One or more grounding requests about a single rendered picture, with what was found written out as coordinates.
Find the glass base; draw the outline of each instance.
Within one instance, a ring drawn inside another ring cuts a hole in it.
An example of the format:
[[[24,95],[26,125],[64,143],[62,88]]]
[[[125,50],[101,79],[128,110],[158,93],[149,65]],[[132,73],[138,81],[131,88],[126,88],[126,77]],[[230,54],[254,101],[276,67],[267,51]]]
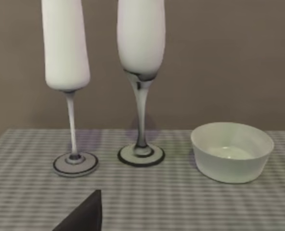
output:
[[[81,158],[72,162],[69,160],[71,153],[61,155],[55,159],[53,169],[56,174],[62,177],[82,177],[96,170],[99,165],[98,158],[87,152],[79,153]]]
[[[135,144],[130,144],[121,148],[118,153],[118,159],[127,165],[133,167],[151,167],[158,165],[165,159],[164,150],[149,144],[149,147],[152,149],[152,154],[150,155],[136,155],[134,152]]]

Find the placemat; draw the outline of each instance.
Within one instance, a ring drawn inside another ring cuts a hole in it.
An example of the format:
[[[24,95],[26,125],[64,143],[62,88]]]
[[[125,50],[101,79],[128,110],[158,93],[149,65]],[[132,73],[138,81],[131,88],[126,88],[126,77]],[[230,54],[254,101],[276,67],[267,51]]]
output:
[[[67,129],[10,129],[0,138],[0,231],[51,231],[94,190],[103,193],[103,231],[285,231],[285,131],[254,182],[223,184],[196,168],[190,131],[147,131],[166,151],[155,167],[117,159],[136,131],[77,130],[78,147],[96,154],[91,175],[65,179],[53,160],[70,151]]]

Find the gray tablecloth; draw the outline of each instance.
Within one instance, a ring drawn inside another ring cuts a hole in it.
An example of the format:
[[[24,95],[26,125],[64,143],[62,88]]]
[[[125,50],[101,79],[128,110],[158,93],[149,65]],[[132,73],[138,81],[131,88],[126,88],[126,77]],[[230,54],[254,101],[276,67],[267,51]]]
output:
[[[285,131],[272,131],[276,148],[254,182],[229,185],[196,168],[190,131],[148,131],[166,151],[155,167],[117,160],[132,130],[78,130],[78,147],[96,154],[86,177],[52,171],[70,150],[65,129],[11,129],[0,138],[0,231],[51,231],[95,189],[103,191],[103,231],[285,231]]]

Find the white bowl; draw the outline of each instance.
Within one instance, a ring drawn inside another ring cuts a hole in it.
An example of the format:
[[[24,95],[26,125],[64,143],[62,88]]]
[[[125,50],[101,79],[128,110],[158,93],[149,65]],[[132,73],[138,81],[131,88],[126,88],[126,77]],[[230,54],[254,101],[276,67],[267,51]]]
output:
[[[265,132],[244,124],[210,123],[191,134],[198,169],[225,183],[245,183],[263,171],[274,149]]]

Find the background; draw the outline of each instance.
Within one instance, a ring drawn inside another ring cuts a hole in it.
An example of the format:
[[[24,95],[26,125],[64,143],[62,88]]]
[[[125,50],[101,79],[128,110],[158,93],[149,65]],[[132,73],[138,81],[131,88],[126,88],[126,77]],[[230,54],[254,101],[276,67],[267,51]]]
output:
[[[167,46],[147,128],[234,121],[285,129],[285,0],[166,0]],[[135,128],[119,63],[117,0],[83,0],[92,81],[76,95],[78,128]],[[45,84],[40,0],[0,0],[0,135],[68,128],[63,94]]]

